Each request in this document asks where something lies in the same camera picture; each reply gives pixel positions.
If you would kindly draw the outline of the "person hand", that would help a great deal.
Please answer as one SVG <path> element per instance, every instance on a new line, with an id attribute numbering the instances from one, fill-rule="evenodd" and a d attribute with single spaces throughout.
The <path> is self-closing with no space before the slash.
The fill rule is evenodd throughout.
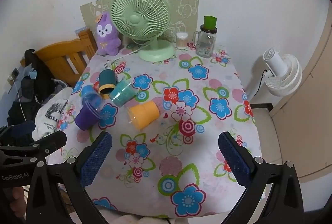
<path id="1" fill-rule="evenodd" d="M 25 223 L 26 202 L 22 187 L 1 189 L 1 223 Z"/>

